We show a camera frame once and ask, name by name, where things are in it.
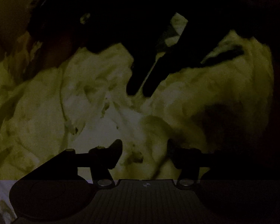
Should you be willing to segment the brown patterned fabric pile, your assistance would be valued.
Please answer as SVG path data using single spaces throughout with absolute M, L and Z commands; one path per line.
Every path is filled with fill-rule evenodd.
M 57 0 L 0 0 L 0 61 L 19 83 L 70 55 Z

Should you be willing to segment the pale floral cloth garment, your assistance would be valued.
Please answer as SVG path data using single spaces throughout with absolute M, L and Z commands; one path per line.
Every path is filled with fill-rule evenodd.
M 209 57 L 235 48 L 243 55 L 213 69 L 171 74 L 149 99 L 125 95 L 132 57 L 122 45 L 99 55 L 79 49 L 62 68 L 44 70 L 19 85 L 0 62 L 1 223 L 16 218 L 7 200 L 13 181 L 66 147 L 81 152 L 120 138 L 123 154 L 112 173 L 145 178 L 158 171 L 173 133 L 185 138 L 185 146 L 206 151 L 206 138 L 193 118 L 207 106 L 239 106 L 249 124 L 265 116 L 273 85 L 269 48 L 230 32 Z

